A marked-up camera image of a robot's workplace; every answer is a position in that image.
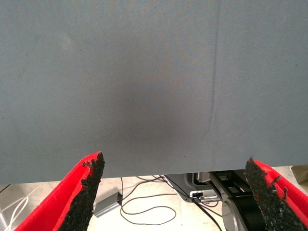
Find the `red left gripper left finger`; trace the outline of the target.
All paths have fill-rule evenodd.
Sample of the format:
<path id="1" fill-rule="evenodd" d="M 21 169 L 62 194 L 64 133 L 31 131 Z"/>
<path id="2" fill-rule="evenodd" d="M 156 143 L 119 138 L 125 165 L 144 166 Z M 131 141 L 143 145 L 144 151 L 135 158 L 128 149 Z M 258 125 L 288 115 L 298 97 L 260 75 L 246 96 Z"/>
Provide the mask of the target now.
<path id="1" fill-rule="evenodd" d="M 82 158 L 16 230 L 86 231 L 104 165 L 102 152 Z"/>

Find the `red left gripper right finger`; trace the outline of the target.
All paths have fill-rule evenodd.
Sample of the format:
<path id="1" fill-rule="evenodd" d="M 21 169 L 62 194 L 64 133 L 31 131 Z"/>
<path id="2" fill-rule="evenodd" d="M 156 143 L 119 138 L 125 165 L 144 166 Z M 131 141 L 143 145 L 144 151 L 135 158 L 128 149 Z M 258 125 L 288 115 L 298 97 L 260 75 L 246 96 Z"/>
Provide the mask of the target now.
<path id="1" fill-rule="evenodd" d="M 306 231 L 308 196 L 272 167 L 246 162 L 244 175 L 261 211 L 267 231 Z"/>

